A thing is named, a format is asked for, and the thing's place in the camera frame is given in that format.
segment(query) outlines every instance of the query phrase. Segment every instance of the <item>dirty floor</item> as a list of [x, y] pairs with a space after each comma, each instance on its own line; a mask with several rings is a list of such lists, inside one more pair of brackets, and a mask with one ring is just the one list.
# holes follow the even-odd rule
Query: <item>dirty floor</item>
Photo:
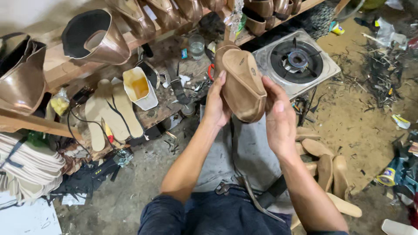
[[[343, 54], [350, 63], [338, 61], [345, 74], [363, 77], [361, 72], [363, 48], [366, 39], [361, 32], [368, 32], [352, 19], [342, 23], [345, 34], [330, 34], [318, 40], [325, 52], [334, 60]], [[406, 68], [403, 78], [418, 75], [418, 70]], [[400, 92], [404, 100], [395, 103], [392, 110], [369, 110], [375, 104], [370, 94], [360, 86], [330, 79], [318, 86], [318, 98], [322, 96], [318, 111], [314, 116], [316, 123], [307, 122], [304, 126], [315, 129], [322, 141], [335, 153], [344, 155], [348, 165], [347, 178], [350, 183], [349, 200], [363, 211], [361, 218], [345, 216], [351, 234], [384, 234], [380, 225], [384, 219], [392, 219], [409, 224], [407, 211], [402, 205], [391, 205], [385, 188], [369, 184], [374, 177], [393, 158], [391, 142], [406, 133], [398, 130], [391, 120], [393, 113], [401, 114], [416, 128], [418, 117], [418, 93], [413, 91], [417, 85], [403, 80]], [[135, 153], [131, 163], [121, 169], [115, 182], [107, 180], [99, 190], [88, 199], [84, 206], [61, 206], [54, 202], [64, 234], [135, 234], [140, 223], [143, 207], [158, 195], [158, 187], [168, 168], [185, 148], [198, 125], [197, 117], [183, 120], [171, 132], [180, 137], [179, 150], [173, 155], [163, 141], [173, 141], [168, 135], [148, 141], [132, 150]], [[300, 225], [294, 234], [305, 234]]]

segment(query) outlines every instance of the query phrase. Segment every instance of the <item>stove burner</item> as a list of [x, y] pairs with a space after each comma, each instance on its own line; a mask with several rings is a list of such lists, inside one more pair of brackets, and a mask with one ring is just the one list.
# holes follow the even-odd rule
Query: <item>stove burner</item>
[[308, 83], [315, 80], [324, 66], [321, 51], [296, 38], [277, 44], [270, 56], [274, 71], [293, 83]]

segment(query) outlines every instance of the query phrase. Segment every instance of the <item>cup with yellow glue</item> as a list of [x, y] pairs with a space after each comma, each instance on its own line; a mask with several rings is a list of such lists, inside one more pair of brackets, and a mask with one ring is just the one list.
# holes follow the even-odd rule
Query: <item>cup with yellow glue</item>
[[148, 110], [158, 105], [158, 99], [150, 81], [140, 67], [123, 72], [123, 86], [129, 99], [142, 110]]

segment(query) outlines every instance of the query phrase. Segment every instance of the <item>wooden workbench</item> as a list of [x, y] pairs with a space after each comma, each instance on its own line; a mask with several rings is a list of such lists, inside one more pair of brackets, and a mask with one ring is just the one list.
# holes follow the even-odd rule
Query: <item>wooden workbench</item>
[[[196, 61], [191, 56], [186, 59], [181, 59], [181, 45], [185, 38], [181, 36], [171, 36], [163, 41], [152, 44], [150, 47], [154, 53], [152, 58], [146, 58], [159, 74], [168, 74], [165, 66], [165, 60], [169, 59], [173, 62], [174, 69], [177, 68], [177, 61], [179, 64], [179, 74], [190, 77], [190, 84], [184, 85], [184, 91], [187, 97], [190, 98], [191, 102], [195, 102], [207, 94], [209, 85], [209, 78], [207, 76], [207, 69], [210, 64], [210, 60], [206, 55], [202, 59]], [[128, 70], [134, 67], [136, 58], [130, 60], [121, 69], [120, 66], [109, 66], [102, 70], [97, 71], [97, 74], [91, 75], [86, 79], [83, 79], [79, 83], [72, 84], [68, 87], [69, 90], [78, 90], [82, 86], [89, 86], [94, 88], [100, 79], [111, 80], [114, 77], [121, 78], [122, 70]], [[161, 82], [164, 82], [164, 76], [161, 76]], [[193, 89], [200, 86], [197, 92]], [[173, 103], [176, 100], [171, 87], [164, 88], [162, 85], [159, 86], [158, 90], [155, 91], [158, 99], [158, 105], [150, 110], [143, 111], [138, 106], [134, 105], [134, 110], [144, 130], [151, 128], [160, 121], [168, 118], [169, 116], [177, 113], [183, 107], [179, 103]], [[79, 118], [85, 120], [84, 116], [84, 105], [75, 107], [74, 113], [79, 114]], [[95, 152], [91, 148], [91, 138], [88, 126], [84, 122], [77, 121], [76, 127], [81, 133], [85, 143], [84, 146], [92, 153], [93, 160], [103, 157], [112, 150], [110, 145], [106, 142], [105, 148], [100, 152]]]

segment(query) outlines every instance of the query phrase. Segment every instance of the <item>stainless steel stove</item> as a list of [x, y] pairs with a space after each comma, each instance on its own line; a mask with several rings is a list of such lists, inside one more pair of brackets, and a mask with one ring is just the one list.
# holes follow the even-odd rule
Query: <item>stainless steel stove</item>
[[260, 72], [280, 84], [290, 99], [341, 71], [303, 29], [252, 54]]

